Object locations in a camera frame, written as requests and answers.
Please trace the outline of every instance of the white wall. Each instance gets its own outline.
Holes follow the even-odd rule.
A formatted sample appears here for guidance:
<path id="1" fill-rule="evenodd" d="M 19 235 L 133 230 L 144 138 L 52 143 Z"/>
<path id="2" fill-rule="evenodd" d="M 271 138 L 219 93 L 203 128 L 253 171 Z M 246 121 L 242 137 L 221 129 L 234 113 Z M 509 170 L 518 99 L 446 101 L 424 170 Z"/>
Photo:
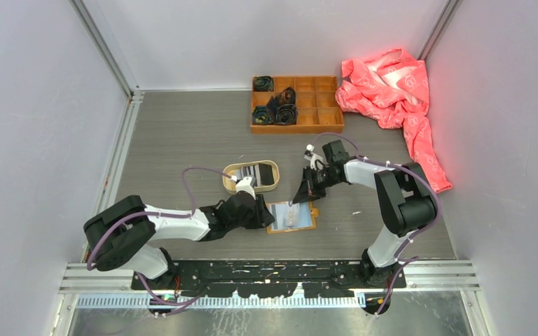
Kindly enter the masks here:
<path id="1" fill-rule="evenodd" d="M 463 1 L 428 66 L 457 251 L 498 335 L 538 335 L 538 1 Z"/>
<path id="2" fill-rule="evenodd" d="M 344 59 L 399 46 L 417 56 L 445 2 L 86 1 L 146 90 L 250 88 L 259 74 L 338 75 Z"/>
<path id="3" fill-rule="evenodd" d="M 0 335 L 44 335 L 126 98 L 68 1 L 0 1 Z"/>

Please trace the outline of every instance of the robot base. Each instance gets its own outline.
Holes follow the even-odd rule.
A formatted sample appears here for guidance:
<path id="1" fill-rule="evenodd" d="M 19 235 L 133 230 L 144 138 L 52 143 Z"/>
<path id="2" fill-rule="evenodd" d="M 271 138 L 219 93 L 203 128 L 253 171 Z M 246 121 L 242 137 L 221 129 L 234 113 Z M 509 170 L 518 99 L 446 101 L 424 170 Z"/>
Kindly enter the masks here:
<path id="1" fill-rule="evenodd" d="M 386 288 L 382 283 L 365 283 L 359 260 L 175 260 L 180 276 L 182 295 L 195 296 L 206 289 L 211 298 L 230 298 L 237 290 L 242 298 L 292 296 L 299 285 L 306 298 L 354 297 L 352 289 Z M 143 290 L 134 279 L 133 290 Z M 175 282 L 158 286 L 158 290 L 174 290 Z M 401 275 L 394 285 L 405 288 Z"/>

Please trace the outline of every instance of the rolled black item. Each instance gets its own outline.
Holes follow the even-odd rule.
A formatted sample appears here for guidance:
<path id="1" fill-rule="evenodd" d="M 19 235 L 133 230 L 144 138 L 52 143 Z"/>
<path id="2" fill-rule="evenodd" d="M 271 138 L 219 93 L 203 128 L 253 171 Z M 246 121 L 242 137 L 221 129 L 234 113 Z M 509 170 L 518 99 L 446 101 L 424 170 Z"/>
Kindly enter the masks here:
<path id="1" fill-rule="evenodd" d="M 275 124 L 293 125 L 298 119 L 298 109 L 294 104 L 281 105 L 275 115 Z"/>
<path id="2" fill-rule="evenodd" d="M 279 106 L 284 104 L 295 104 L 296 103 L 296 91 L 291 87 L 286 87 L 285 90 L 281 91 L 276 97 L 277 104 Z"/>
<path id="3" fill-rule="evenodd" d="M 253 91 L 268 92 L 273 91 L 273 78 L 271 76 L 259 76 L 252 80 Z"/>
<path id="4" fill-rule="evenodd" d="M 252 111 L 252 122 L 255 125 L 270 125 L 273 124 L 273 120 L 269 116 L 266 106 L 255 106 Z"/>

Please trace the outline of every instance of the pink towel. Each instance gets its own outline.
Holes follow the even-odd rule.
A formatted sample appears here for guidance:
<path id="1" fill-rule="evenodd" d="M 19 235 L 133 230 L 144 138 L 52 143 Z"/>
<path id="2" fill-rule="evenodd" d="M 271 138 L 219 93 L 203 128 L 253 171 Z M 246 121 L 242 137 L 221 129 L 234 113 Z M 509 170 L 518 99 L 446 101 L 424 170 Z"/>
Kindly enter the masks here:
<path id="1" fill-rule="evenodd" d="M 422 165 L 437 193 L 453 185 L 446 179 L 432 146 L 428 112 L 428 75 L 424 61 L 403 49 L 393 49 L 362 61 L 341 64 L 343 81 L 335 95 L 344 112 L 358 112 L 378 121 L 381 128 L 403 128 L 409 156 Z"/>

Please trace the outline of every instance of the black object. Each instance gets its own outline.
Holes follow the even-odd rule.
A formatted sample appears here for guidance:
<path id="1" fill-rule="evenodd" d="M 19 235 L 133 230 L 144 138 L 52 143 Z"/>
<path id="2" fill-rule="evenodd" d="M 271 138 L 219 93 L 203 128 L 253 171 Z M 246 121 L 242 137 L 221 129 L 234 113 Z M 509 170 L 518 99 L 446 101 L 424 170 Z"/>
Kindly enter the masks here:
<path id="1" fill-rule="evenodd" d="M 382 296 L 382 294 L 377 293 L 364 293 L 364 299 L 366 299 L 366 306 L 362 308 L 366 313 L 374 315 L 378 311 L 378 308 L 380 305 L 384 302 L 385 297 Z M 385 302 L 385 306 L 382 307 L 382 310 L 380 311 L 380 314 L 384 314 L 389 310 L 389 307 L 391 307 L 391 299 L 392 297 L 389 297 L 389 299 Z"/>
<path id="2" fill-rule="evenodd" d="M 412 162 L 403 167 L 428 182 L 420 164 Z M 382 220 L 390 232 L 403 237 L 434 220 L 434 200 L 428 189 L 413 176 L 399 170 L 386 170 L 374 174 L 374 180 Z M 413 195 L 405 197 L 402 190 Z"/>
<path id="3" fill-rule="evenodd" d="M 83 231 L 88 238 L 90 249 L 93 249 L 109 227 L 122 217 L 144 209 L 145 204 L 141 198 L 132 195 L 88 220 L 83 226 Z M 124 265 L 155 233 L 155 225 L 146 216 L 128 220 L 126 225 L 112 232 L 104 242 L 95 258 L 96 268 L 99 271 L 109 271 Z"/>
<path id="4" fill-rule="evenodd" d="M 253 91 L 267 92 L 273 91 L 273 78 L 271 76 L 259 76 L 252 80 Z"/>
<path id="5" fill-rule="evenodd" d="M 298 109 L 294 104 L 281 105 L 275 114 L 276 125 L 294 125 L 298 120 Z"/>
<path id="6" fill-rule="evenodd" d="M 262 186 L 271 186 L 275 184 L 275 179 L 273 178 L 273 168 L 269 164 L 259 163 L 258 164 L 258 173 L 259 181 Z"/>
<path id="7" fill-rule="evenodd" d="M 302 283 L 305 298 L 352 298 L 354 288 L 384 288 L 382 283 L 366 284 L 361 278 L 357 260 L 175 260 L 176 275 L 184 296 L 195 296 L 206 290 L 211 298 L 231 298 L 237 290 L 242 298 L 285 298 L 294 294 Z M 158 290 L 173 290 L 175 283 Z M 395 288 L 405 288 L 400 277 Z M 133 279 L 131 288 L 143 290 L 141 281 Z"/>
<path id="8" fill-rule="evenodd" d="M 281 91 L 276 97 L 269 98 L 266 107 L 276 125 L 293 125 L 298 120 L 296 92 L 291 87 Z"/>
<path id="9" fill-rule="evenodd" d="M 294 204 L 321 199 L 326 196 L 327 187 L 342 182 L 347 183 L 343 166 L 354 158 L 345 151 L 341 140 L 329 142 L 322 148 L 328 165 L 318 170 L 310 166 L 302 170 L 302 182 L 292 200 Z"/>
<path id="10" fill-rule="evenodd" d="M 398 262 L 385 267 L 375 267 L 368 256 L 368 249 L 365 249 L 362 253 L 359 266 L 361 279 L 367 286 L 377 286 L 385 283 L 387 279 L 393 277 L 399 268 L 400 264 Z"/>
<path id="11" fill-rule="evenodd" d="M 259 194 L 254 199 L 244 191 L 214 206 L 202 206 L 200 210 L 209 221 L 209 232 L 199 242 L 223 238 L 226 233 L 238 227 L 248 230 L 266 228 L 275 221 L 267 209 L 263 195 Z"/>
<path id="12" fill-rule="evenodd" d="M 255 125 L 270 125 L 273 124 L 273 120 L 269 116 L 267 107 L 255 106 L 252 110 L 252 122 Z"/>

